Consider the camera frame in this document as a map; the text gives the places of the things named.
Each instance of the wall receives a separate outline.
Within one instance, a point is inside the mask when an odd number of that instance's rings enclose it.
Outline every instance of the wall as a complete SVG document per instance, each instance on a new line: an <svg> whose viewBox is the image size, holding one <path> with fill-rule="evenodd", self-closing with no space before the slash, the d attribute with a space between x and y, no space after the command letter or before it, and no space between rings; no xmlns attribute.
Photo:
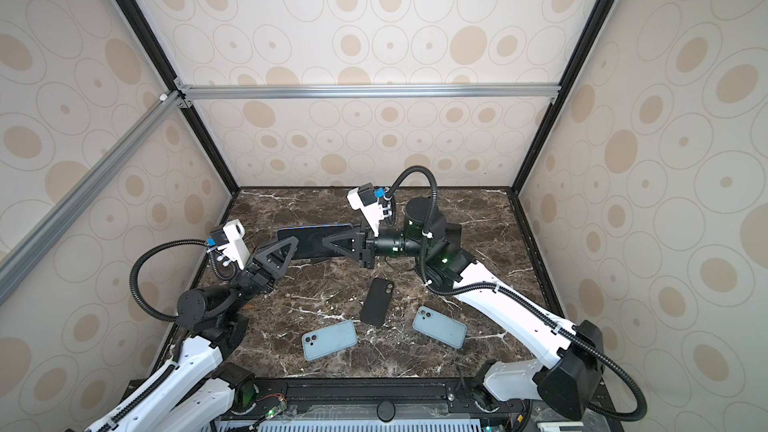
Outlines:
<svg viewBox="0 0 768 432"><path fill-rule="evenodd" d="M557 82L595 0L141 0L190 84Z"/></svg>
<svg viewBox="0 0 768 432"><path fill-rule="evenodd" d="M768 3L615 8L524 208L567 315L646 393L626 430L762 430Z"/></svg>
<svg viewBox="0 0 768 432"><path fill-rule="evenodd" d="M0 0L0 258L165 90L110 0Z"/></svg>
<svg viewBox="0 0 768 432"><path fill-rule="evenodd" d="M241 186L391 184L430 167L441 186L508 186L547 97L201 100ZM407 186L426 186L421 175Z"/></svg>
<svg viewBox="0 0 768 432"><path fill-rule="evenodd" d="M0 306L3 432L82 430L148 376L170 324L136 305L130 267L155 245L205 238L230 198L183 124L172 112ZM149 260L144 297L175 313L202 254L182 247Z"/></svg>

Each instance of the black phone case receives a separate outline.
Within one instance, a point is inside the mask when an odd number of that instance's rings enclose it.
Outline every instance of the black phone case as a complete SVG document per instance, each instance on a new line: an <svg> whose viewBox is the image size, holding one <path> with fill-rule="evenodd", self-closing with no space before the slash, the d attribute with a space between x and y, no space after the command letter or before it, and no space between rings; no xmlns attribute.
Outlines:
<svg viewBox="0 0 768 432"><path fill-rule="evenodd" d="M374 278L368 289L366 301L362 304L360 321L366 324L381 327L384 325L389 301L395 291L395 283L384 278Z"/></svg>

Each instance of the patterned wallpaper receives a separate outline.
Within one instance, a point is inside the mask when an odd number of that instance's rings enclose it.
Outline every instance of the patterned wallpaper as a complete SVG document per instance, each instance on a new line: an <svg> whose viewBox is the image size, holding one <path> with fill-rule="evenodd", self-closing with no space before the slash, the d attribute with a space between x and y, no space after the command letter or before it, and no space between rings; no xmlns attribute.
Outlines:
<svg viewBox="0 0 768 432"><path fill-rule="evenodd" d="M595 0L141 0L197 85L557 82Z"/></svg>
<svg viewBox="0 0 768 432"><path fill-rule="evenodd" d="M0 0L0 258L165 90L110 0Z"/></svg>
<svg viewBox="0 0 768 432"><path fill-rule="evenodd" d="M508 186L547 97L200 100L241 186L389 185L419 164L441 186ZM426 186L414 175L406 186Z"/></svg>
<svg viewBox="0 0 768 432"><path fill-rule="evenodd" d="M767 27L766 0L620 0L525 185L568 317L650 402L628 431L768 420Z"/></svg>
<svg viewBox="0 0 768 432"><path fill-rule="evenodd" d="M229 193L174 112L0 306L0 430L82 430L147 377L167 322L128 291L155 245L205 238ZM175 313L203 254L174 248L142 268L139 288Z"/></svg>

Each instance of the silver horizontal bar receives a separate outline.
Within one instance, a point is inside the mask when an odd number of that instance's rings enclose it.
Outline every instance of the silver horizontal bar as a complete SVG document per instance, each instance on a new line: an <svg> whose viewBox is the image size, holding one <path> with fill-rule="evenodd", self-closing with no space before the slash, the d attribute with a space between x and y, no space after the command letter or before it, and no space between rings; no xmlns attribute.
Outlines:
<svg viewBox="0 0 768 432"><path fill-rule="evenodd" d="M0 264L0 304L22 283L45 254L69 230L91 202L120 173L125 163L136 153L165 117L178 110L181 102L177 91L167 92L165 101L157 101L133 127L112 146L108 153L85 174L78 184L43 217L29 234Z"/></svg>
<svg viewBox="0 0 768 432"><path fill-rule="evenodd" d="M371 86L186 86L187 99L360 99L378 97L555 97L556 82L401 84Z"/></svg>

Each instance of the blue phone case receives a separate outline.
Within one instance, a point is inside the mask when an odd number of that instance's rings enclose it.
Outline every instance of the blue phone case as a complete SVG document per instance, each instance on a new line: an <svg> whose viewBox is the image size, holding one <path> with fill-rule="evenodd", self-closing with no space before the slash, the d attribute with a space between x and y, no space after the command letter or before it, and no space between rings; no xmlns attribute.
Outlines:
<svg viewBox="0 0 768 432"><path fill-rule="evenodd" d="M344 321L307 332L301 337L301 344L304 347L306 360L325 357L357 344L355 325L352 321Z"/></svg>
<svg viewBox="0 0 768 432"><path fill-rule="evenodd" d="M466 325L424 306L419 307L416 312L413 330L453 348L462 348L464 337L467 335Z"/></svg>

